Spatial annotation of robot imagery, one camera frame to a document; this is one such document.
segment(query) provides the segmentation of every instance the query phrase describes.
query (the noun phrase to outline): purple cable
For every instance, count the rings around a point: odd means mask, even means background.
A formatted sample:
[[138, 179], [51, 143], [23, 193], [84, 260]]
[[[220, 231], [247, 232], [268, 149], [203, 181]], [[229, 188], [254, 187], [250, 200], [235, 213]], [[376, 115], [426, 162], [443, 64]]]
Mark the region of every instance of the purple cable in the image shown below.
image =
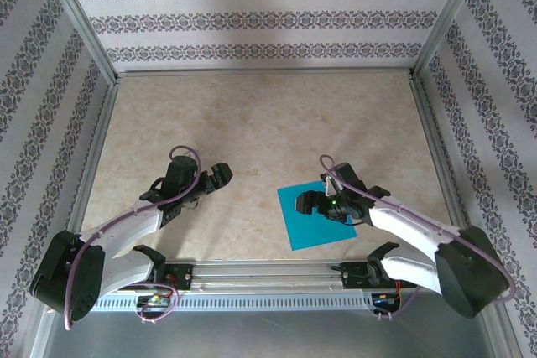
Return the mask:
[[[330, 168], [328, 168], [325, 165], [325, 162], [324, 162], [325, 158], [330, 159], [330, 162], [332, 164], [332, 166]], [[517, 291], [517, 288], [516, 288], [516, 284], [514, 283], [514, 280], [511, 277], [511, 275], [508, 273], [508, 271], [505, 269], [505, 267], [501, 263], [498, 263], [495, 259], [490, 257], [487, 253], [485, 253], [484, 251], [479, 249], [477, 246], [471, 244], [467, 240], [462, 239], [461, 237], [459, 237], [459, 236], [457, 236], [455, 234], [450, 233], [449, 231], [444, 231], [442, 229], [442, 227], [438, 226], [436, 223], [434, 223], [432, 221], [429, 221], [429, 220], [426, 220], [426, 219], [420, 217], [419, 215], [416, 215], [412, 211], [407, 210], [404, 207], [401, 207], [400, 205], [396, 205], [394, 203], [390, 203], [389, 201], [379, 199], [378, 197], [370, 195], [368, 192], [364, 192], [363, 190], [357, 189], [354, 186], [351, 186], [351, 185], [343, 182], [340, 178], [337, 177], [336, 173], [332, 170], [334, 168], [334, 166], [336, 165], [336, 162], [334, 161], [334, 158], [332, 158], [330, 155], [326, 155], [326, 154], [321, 155], [319, 157], [319, 162], [321, 163], [321, 166], [326, 171], [326, 173], [329, 174], [339, 185], [343, 186], [344, 188], [352, 190], [353, 192], [356, 192], [359, 195], [367, 197], [367, 198], [369, 198], [369, 199], [371, 199], [371, 200], [373, 200], [375, 202], [387, 205], [387, 206], [395, 209], [396, 211], [403, 213], [404, 215], [406, 215], [407, 218], [410, 218], [411, 220], [420, 223], [421, 225], [429, 228], [430, 230], [437, 231], [441, 235], [449, 236], [452, 240], [461, 243], [463, 246], [467, 247], [472, 252], [475, 252], [477, 255], [479, 255], [480, 257], [485, 259], [487, 262], [492, 264], [495, 268], [497, 268], [507, 278], [507, 280], [509, 282], [509, 294], [507, 296], [505, 296], [505, 297], [501, 297], [501, 298], [496, 299], [495, 302], [496, 303], [503, 303], [503, 302], [510, 301], [511, 299], [514, 298], [514, 295], [515, 295], [515, 293]], [[416, 293], [417, 293], [417, 291], [414, 291], [414, 294], [410, 297], [410, 299], [406, 302], [406, 304], [404, 306], [408, 305], [409, 302], [412, 299], [414, 299], [413, 297], [414, 297], [414, 295]]]
[[141, 283], [134, 283], [133, 285], [137, 285], [137, 286], [142, 286], [142, 287], [161, 287], [161, 288], [167, 288], [169, 289], [175, 296], [175, 301], [172, 303], [172, 305], [166, 310], [164, 311], [162, 314], [160, 314], [159, 316], [157, 316], [156, 318], [152, 318], [152, 319], [146, 319], [145, 316], [143, 316], [144, 312], [145, 312], [145, 306], [142, 307], [142, 310], [140, 311], [140, 313], [136, 313], [140, 319], [145, 322], [146, 320], [149, 320], [150, 322], [152, 323], [155, 323], [155, 322], [158, 322], [159, 320], [161, 319], [164, 319], [166, 316], [168, 316], [169, 314], [171, 314], [175, 308], [177, 308], [177, 304], [179, 303], [179, 293], [177, 292], [177, 288], [175, 287], [172, 287], [168, 284], [162, 284], [162, 283], [150, 283], [150, 282], [141, 282]]
[[[98, 239], [104, 232], [108, 231], [110, 228], [115, 226], [117, 223], [119, 223], [119, 222], [121, 222], [121, 221], [123, 221], [123, 220], [125, 220], [125, 219], [127, 219], [129, 217], [132, 217], [133, 215], [136, 215], [137, 213], [143, 213], [144, 211], [151, 210], [151, 209], [154, 209], [156, 207], [159, 207], [160, 205], [166, 205], [168, 203], [173, 203], [174, 201], [176, 201], [178, 199], [181, 199], [182, 197], [185, 197], [185, 195], [187, 195], [191, 190], [193, 190], [195, 188], [195, 186], [198, 184], [198, 182], [200, 180], [200, 175], [201, 175], [200, 156], [198, 155], [198, 153], [193, 148], [181, 145], [181, 146], [175, 146], [169, 151], [169, 159], [173, 159], [174, 151], [179, 149], [179, 148], [184, 148], [185, 150], [190, 151], [192, 153], [192, 155], [194, 156], [194, 160], [196, 161], [196, 164], [197, 164], [197, 167], [198, 167], [198, 169], [196, 171], [196, 176], [194, 177], [194, 182], [192, 182], [192, 184], [188, 187], [188, 189], [186, 189], [184, 192], [182, 192], [179, 195], [174, 196], [174, 197], [172, 197], [170, 199], [162, 200], [162, 201], [160, 201], [158, 203], [154, 203], [152, 205], [145, 205], [144, 207], [141, 207], [137, 211], [130, 210], [129, 212], [127, 212], [127, 213], [125, 213], [123, 215], [120, 215], [117, 218], [114, 218], [108, 224], [103, 226], [99, 231], [94, 233], [86, 241], [86, 243], [84, 243], [84, 245], [81, 247], [81, 249], [78, 251], [78, 253], [76, 253], [75, 260], [73, 261], [73, 264], [72, 264], [72, 266], [70, 268], [70, 271], [69, 271], [69, 277], [67, 278], [67, 286], [65, 288], [64, 325], [65, 325], [66, 330], [71, 330], [71, 328], [73, 327], [73, 323], [70, 320], [71, 297], [72, 297], [72, 293], [73, 293], [73, 283], [75, 282], [76, 269], [78, 268], [78, 265], [80, 264], [80, 261], [82, 259], [82, 255], [84, 254], [86, 249], [88, 247], [90, 247], [90, 245], [96, 239]], [[157, 283], [155, 283], [154, 285], [155, 286], [168, 287], [167, 284], [157, 284]]]

